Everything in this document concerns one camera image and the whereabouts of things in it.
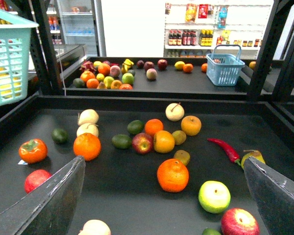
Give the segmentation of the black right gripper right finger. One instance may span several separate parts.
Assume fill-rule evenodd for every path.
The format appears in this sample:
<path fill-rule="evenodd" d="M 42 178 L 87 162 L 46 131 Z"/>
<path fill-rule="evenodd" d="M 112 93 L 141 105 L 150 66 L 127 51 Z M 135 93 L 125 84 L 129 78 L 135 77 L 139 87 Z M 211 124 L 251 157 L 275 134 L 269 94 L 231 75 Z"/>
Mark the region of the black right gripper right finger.
<path fill-rule="evenodd" d="M 294 181 L 255 158 L 244 174 L 258 212 L 270 235 L 294 235 Z"/>

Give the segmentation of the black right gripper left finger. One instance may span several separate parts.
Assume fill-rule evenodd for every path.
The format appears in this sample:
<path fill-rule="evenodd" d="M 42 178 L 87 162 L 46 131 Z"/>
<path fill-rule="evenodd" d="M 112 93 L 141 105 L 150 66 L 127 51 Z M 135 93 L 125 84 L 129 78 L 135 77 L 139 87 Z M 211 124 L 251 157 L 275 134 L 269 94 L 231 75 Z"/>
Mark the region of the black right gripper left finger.
<path fill-rule="evenodd" d="M 0 213 L 0 235 L 65 235 L 81 196 L 85 160 L 77 156 Z"/>

